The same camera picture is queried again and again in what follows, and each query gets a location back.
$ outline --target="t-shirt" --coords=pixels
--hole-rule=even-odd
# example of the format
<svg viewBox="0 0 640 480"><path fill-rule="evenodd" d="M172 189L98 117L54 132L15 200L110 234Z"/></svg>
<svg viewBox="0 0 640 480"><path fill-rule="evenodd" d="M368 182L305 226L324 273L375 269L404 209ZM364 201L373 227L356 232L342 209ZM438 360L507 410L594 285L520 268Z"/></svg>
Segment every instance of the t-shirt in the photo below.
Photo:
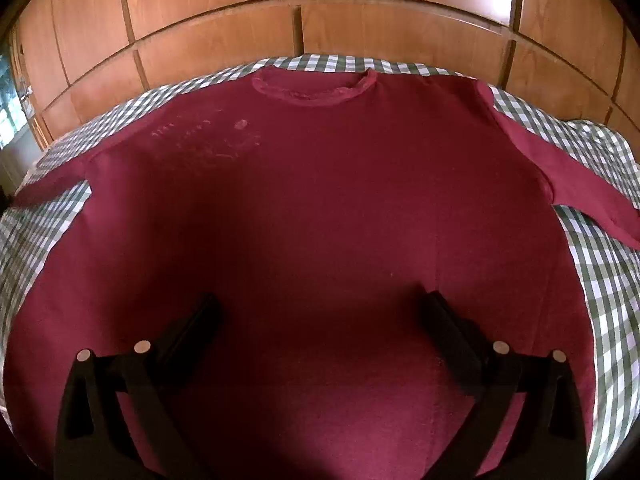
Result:
<svg viewBox="0 0 640 480"><path fill-rule="evenodd" d="M76 352L129 351L204 292L225 322L165 402L222 478L420 478L473 399L418 322L418 284L517 352L562 349L590 434L593 335L552 205L634 248L638 212L483 83L263 68L174 98L15 205L85 179L6 357L15 434L44 467Z"/></svg>

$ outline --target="brown wooden wall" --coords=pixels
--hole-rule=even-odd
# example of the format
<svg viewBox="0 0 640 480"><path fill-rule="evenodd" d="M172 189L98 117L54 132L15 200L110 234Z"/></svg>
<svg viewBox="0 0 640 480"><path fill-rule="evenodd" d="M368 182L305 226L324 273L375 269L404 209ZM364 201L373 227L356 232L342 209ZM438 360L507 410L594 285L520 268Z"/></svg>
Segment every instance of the brown wooden wall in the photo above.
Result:
<svg viewBox="0 0 640 480"><path fill-rule="evenodd" d="M640 156L640 47L609 0L32 0L18 32L54 138L145 89L308 52L479 77Z"/></svg>

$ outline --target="silver screw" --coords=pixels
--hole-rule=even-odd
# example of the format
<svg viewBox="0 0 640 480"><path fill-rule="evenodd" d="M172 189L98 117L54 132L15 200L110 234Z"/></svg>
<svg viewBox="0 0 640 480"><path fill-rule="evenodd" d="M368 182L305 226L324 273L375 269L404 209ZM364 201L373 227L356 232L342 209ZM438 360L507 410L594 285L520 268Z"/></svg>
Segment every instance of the silver screw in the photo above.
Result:
<svg viewBox="0 0 640 480"><path fill-rule="evenodd" d="M562 350L554 350L551 355L559 363L564 363L566 361L566 354Z"/></svg>
<svg viewBox="0 0 640 480"><path fill-rule="evenodd" d="M507 355L511 349L504 341L494 342L494 352L501 355Z"/></svg>
<svg viewBox="0 0 640 480"><path fill-rule="evenodd" d="M87 361L89 359L89 357L91 357L91 350L88 349L84 349L78 352L78 355L76 356L76 359L78 359L78 361L80 361L81 363Z"/></svg>
<svg viewBox="0 0 640 480"><path fill-rule="evenodd" d="M151 350L151 343L146 339L143 339L142 341L138 341L133 349L136 354L146 354Z"/></svg>

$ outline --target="checkered bedsheet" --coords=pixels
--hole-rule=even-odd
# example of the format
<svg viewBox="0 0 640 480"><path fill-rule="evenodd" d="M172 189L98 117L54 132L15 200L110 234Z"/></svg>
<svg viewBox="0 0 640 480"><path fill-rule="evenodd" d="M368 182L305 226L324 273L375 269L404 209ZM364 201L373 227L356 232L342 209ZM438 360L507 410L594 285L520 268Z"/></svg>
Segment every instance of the checkered bedsheet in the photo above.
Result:
<svg viewBox="0 0 640 480"><path fill-rule="evenodd" d="M55 142L26 181L40 179L175 95L233 80L269 64L288 70L318 72L361 72L373 68L385 73L460 75L423 64L350 56L306 54L296 58L263 59L180 84L162 86L115 107ZM640 208L640 173L622 136L591 121L559 121L507 92L493 87L492 90L497 110L568 152ZM83 182L52 202L27 210L11 208L2 216L0 372L13 318L42 270L49 251L90 195L88 183ZM596 403L588 455L588 476L593 478L618 448L640 410L640 258L638 252L610 238L579 211L565 206L555 210L584 288L594 334ZM0 412L8 420L1 381Z"/></svg>

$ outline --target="shirt's left sleeve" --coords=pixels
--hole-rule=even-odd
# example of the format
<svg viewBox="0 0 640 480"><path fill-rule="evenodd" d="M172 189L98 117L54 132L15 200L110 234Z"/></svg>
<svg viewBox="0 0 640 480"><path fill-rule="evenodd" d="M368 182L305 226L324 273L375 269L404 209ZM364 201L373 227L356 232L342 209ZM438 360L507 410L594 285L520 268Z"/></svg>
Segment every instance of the shirt's left sleeve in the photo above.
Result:
<svg viewBox="0 0 640 480"><path fill-rule="evenodd" d="M500 113L494 108L491 89L480 81L474 83L498 126L546 176L553 205L579 209L616 240L640 250L640 218L630 200L567 152Z"/></svg>

